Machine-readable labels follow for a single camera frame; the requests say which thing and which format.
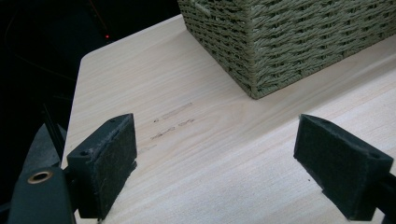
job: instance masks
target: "wicker basket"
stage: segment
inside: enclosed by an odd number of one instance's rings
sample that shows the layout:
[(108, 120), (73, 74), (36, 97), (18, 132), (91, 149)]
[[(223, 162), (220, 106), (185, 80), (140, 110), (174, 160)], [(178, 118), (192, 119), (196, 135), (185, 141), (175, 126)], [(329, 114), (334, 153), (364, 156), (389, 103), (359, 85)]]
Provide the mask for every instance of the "wicker basket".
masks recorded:
[(188, 30), (254, 99), (396, 34), (396, 0), (178, 0)]

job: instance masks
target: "pencil mark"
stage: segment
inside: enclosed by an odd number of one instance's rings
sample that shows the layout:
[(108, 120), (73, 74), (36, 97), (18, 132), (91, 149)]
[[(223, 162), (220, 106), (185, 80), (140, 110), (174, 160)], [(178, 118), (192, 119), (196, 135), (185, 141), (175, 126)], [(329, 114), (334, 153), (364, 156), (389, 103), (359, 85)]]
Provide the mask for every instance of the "pencil mark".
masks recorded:
[(143, 147), (142, 149), (140, 149), (140, 150), (138, 150), (137, 151), (137, 155), (140, 155), (140, 154), (142, 154), (142, 153), (145, 153), (145, 152), (147, 152), (147, 151), (150, 151), (150, 150), (152, 150), (154, 147), (156, 147), (157, 145), (154, 145), (154, 146), (150, 146), (150, 147)]
[(156, 138), (159, 138), (159, 137), (163, 136), (163, 135), (166, 134), (166, 133), (169, 133), (169, 132), (174, 131), (175, 129), (176, 129), (175, 127), (168, 128), (168, 130), (166, 130), (166, 131), (164, 131), (164, 132), (161, 132), (161, 133), (157, 133), (155, 136), (150, 137), (150, 139), (151, 139), (151, 140), (154, 140), (154, 139), (156, 139)]
[(181, 107), (179, 107), (178, 109), (172, 110), (171, 112), (165, 114), (162, 116), (163, 119), (169, 119), (171, 117), (173, 117), (174, 115), (180, 113), (181, 111), (185, 110), (186, 108), (192, 106), (192, 103), (188, 103), (186, 105), (183, 105)]
[(188, 123), (193, 123), (194, 121), (195, 121), (195, 119), (188, 119), (188, 120), (186, 120), (184, 122), (179, 123), (178, 127), (182, 127), (182, 126), (184, 126), (184, 125), (186, 125)]

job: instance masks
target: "light wood surface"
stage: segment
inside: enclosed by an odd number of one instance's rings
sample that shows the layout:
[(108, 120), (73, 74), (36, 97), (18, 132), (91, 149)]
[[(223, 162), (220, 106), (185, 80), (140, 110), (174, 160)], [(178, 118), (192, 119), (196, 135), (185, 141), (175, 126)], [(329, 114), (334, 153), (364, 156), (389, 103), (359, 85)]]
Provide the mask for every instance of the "light wood surface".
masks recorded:
[(137, 168), (104, 223), (347, 223), (293, 158), (298, 116), (328, 119), (395, 158), (395, 43), (256, 101), (174, 17), (83, 58), (64, 155), (134, 113)]

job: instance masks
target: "dark background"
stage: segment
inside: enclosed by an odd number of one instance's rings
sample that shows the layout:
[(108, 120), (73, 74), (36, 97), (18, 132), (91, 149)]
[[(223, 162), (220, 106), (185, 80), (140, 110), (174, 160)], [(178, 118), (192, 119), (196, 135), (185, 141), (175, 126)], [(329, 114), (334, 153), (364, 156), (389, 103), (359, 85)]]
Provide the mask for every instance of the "dark background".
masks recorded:
[(177, 0), (0, 0), (0, 223), (43, 105), (67, 130), (81, 58), (177, 14)]

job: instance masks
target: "brass ring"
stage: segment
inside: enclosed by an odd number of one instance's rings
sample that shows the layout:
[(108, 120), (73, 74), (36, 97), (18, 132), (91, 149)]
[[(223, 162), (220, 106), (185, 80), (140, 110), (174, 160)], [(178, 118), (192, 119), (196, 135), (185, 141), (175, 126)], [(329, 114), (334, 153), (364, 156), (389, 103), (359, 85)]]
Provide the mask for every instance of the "brass ring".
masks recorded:
[(27, 179), (27, 182), (29, 184), (39, 184), (42, 183), (48, 179), (50, 179), (53, 175), (53, 172), (51, 171), (42, 171), (38, 172), (37, 174), (34, 174)]

